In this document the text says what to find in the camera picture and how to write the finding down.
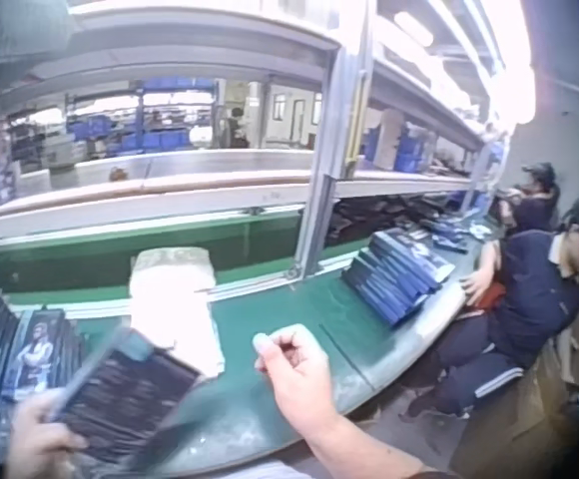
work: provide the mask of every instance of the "worker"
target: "worker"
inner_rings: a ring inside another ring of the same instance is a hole
[[[257,334],[253,343],[259,355],[255,367],[269,378],[281,414],[335,479],[453,477],[372,438],[336,412],[327,355],[306,327]],[[54,392],[33,397],[15,414],[7,479],[66,477],[58,475],[69,471],[66,450],[86,447],[86,441],[64,425],[41,423],[56,399]],[[236,476],[309,479],[278,461]]]
[[[550,163],[524,167],[531,181],[507,191],[507,200],[500,202],[500,216],[507,225],[507,235],[541,230],[551,232],[557,222],[560,188]]]
[[[232,108],[232,116],[228,118],[230,127],[230,146],[229,148],[249,148],[250,142],[246,133],[246,125],[243,120],[243,108]]]
[[[496,272],[506,287],[490,312],[455,322],[408,385],[434,385],[411,402],[406,418],[425,410],[463,415],[485,395],[522,376],[549,340],[579,312],[579,200],[557,234],[529,231],[487,243],[479,269],[462,285],[476,303]],[[438,382],[441,374],[444,377]]]

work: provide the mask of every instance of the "shelf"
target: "shelf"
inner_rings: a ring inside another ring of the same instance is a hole
[[[456,113],[435,99],[425,85],[389,63],[380,53],[374,55],[370,102],[374,107],[405,112],[465,150],[475,152],[484,145],[482,139]]]
[[[9,111],[39,97],[115,81],[189,75],[319,87],[330,32],[291,17],[189,7],[93,12],[75,17],[77,30],[61,54],[27,72],[0,68],[0,107]],[[24,76],[38,81],[22,82]]]
[[[140,155],[22,176],[22,198],[0,207],[0,239],[181,215],[304,204],[310,151],[206,150]],[[129,174],[110,183],[113,168]],[[356,172],[339,198],[467,190],[462,178]]]

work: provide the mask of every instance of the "white package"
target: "white package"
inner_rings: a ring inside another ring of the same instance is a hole
[[[217,377],[225,359],[209,305],[215,285],[205,249],[143,251],[130,279],[131,326],[204,376]]]

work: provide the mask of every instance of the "dark pants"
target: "dark pants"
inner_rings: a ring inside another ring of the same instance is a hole
[[[486,315],[456,321],[420,359],[410,385],[431,385],[443,371],[446,375],[411,403],[411,415],[428,408],[460,415],[477,399],[522,376],[523,369],[489,341],[487,322]]]

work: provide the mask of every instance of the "dark blue uniform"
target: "dark blue uniform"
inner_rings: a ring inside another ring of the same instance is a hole
[[[544,198],[525,198],[513,208],[513,218],[516,226],[510,230],[511,235],[530,230],[552,231],[554,216],[554,204],[552,200]]]
[[[423,381],[434,381],[440,371],[446,376],[416,399],[413,409],[461,414],[478,398],[522,376],[547,340],[573,322],[579,282],[564,277],[557,263],[561,239],[532,231],[501,241],[505,296],[494,310],[452,324],[421,360]]]

